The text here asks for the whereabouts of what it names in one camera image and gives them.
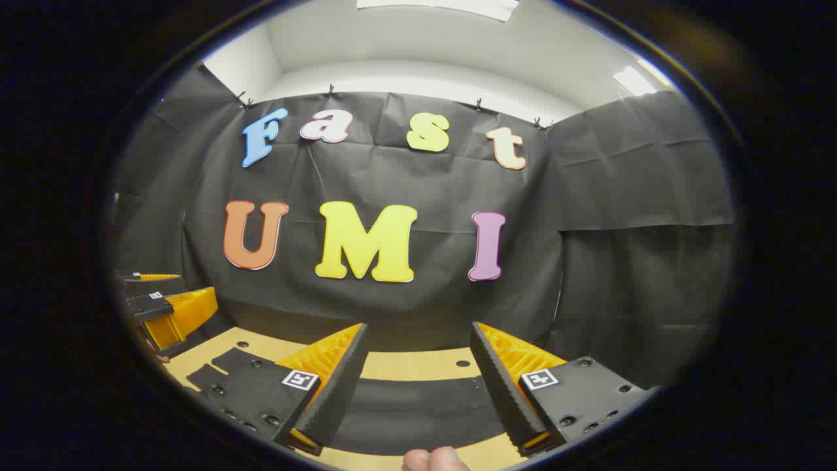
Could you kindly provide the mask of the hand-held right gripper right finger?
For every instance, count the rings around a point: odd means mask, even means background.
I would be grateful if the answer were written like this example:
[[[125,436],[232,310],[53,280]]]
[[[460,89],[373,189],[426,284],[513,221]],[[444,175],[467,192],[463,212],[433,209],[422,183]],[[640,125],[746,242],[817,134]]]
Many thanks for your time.
[[[473,322],[470,351],[506,434],[523,458],[573,444],[630,414],[643,389],[589,356],[562,358]]]

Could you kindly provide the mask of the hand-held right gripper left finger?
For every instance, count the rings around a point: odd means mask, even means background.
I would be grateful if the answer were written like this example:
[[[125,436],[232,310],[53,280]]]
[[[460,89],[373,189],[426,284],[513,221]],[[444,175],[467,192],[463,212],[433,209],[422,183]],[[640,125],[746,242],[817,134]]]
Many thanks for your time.
[[[337,434],[367,354],[365,324],[279,361],[231,351],[214,361],[224,373],[202,385],[197,399],[260,440],[317,456]]]

